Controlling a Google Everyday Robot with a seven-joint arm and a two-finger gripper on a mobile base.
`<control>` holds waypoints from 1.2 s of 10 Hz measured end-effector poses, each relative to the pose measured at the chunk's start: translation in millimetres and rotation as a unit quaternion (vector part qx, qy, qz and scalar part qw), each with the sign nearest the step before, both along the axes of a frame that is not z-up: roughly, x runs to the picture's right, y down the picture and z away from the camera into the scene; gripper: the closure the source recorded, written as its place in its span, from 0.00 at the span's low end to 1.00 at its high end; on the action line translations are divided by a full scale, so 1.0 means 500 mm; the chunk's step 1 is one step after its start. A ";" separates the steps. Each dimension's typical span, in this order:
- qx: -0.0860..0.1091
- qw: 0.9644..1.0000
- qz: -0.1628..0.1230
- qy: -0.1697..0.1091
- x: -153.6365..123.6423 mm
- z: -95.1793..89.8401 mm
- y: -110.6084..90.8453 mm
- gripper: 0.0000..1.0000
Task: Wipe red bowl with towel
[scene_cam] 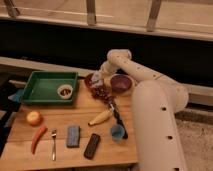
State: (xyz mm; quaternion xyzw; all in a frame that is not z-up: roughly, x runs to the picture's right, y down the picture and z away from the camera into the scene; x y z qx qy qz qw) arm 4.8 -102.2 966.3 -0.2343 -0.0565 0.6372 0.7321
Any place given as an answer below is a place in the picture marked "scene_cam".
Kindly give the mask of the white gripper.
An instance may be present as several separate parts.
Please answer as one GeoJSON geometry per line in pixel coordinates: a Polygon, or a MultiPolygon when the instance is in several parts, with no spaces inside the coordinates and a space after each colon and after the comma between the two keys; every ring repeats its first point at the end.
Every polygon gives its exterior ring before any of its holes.
{"type": "Polygon", "coordinates": [[[102,75],[109,76],[109,75],[114,74],[116,72],[116,70],[115,70],[115,67],[109,61],[105,61],[101,65],[99,72],[102,75]]]}

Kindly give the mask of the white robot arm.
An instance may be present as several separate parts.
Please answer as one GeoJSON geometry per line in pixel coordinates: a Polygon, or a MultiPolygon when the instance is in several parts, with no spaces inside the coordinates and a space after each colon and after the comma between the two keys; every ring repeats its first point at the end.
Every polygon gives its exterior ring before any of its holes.
{"type": "Polygon", "coordinates": [[[110,76],[118,69],[138,82],[131,108],[139,170],[188,171],[175,120],[189,100],[185,86],[132,61],[127,49],[110,50],[100,72],[110,76]]]}

